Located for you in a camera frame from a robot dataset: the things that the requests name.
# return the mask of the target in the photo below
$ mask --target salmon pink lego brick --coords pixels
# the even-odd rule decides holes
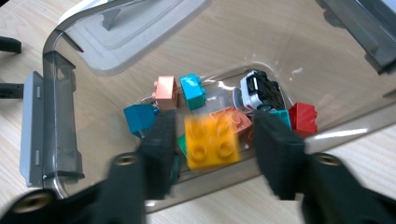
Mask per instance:
[[[154,82],[155,92],[152,98],[156,101],[160,110],[172,110],[177,108],[177,84],[175,77],[158,77]]]
[[[210,116],[213,119],[224,119],[225,116],[228,116],[229,120],[233,124],[234,131],[238,133],[238,135],[242,135],[247,132],[252,126],[250,119],[234,106],[213,112]]]

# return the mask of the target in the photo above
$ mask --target screw hole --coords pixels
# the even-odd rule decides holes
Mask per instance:
[[[31,195],[15,204],[13,211],[19,214],[34,212],[47,206],[51,201],[52,195],[48,193],[38,193]]]
[[[317,159],[319,162],[326,164],[326,165],[338,166],[341,164],[341,162],[339,160],[337,160],[335,157],[332,157],[332,156],[320,155],[320,156],[317,156]]]
[[[116,165],[130,165],[132,163],[135,163],[137,161],[137,158],[134,156],[123,156],[119,157],[116,160]]]

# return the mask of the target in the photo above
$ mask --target lego car piece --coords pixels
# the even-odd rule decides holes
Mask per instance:
[[[244,104],[242,111],[247,110],[251,113],[256,109],[262,111],[285,109],[277,82],[269,80],[266,73],[260,70],[247,70],[246,73],[247,75],[240,81]]]

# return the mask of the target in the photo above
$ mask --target yellow lego brick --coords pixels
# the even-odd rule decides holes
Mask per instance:
[[[187,164],[193,171],[228,165],[240,160],[238,136],[231,116],[214,120],[186,117]]]

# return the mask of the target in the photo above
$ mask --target teal lego brick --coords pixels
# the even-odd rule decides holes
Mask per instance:
[[[284,124],[286,124],[286,126],[288,126],[291,129],[289,111],[287,111],[287,110],[273,110],[273,111],[270,111],[270,114],[277,116]]]
[[[194,73],[180,78],[181,88],[189,110],[203,107],[206,100],[205,89],[201,86],[201,79]]]
[[[149,133],[159,111],[152,105],[131,105],[126,107],[123,112],[131,133],[139,138],[144,138]]]

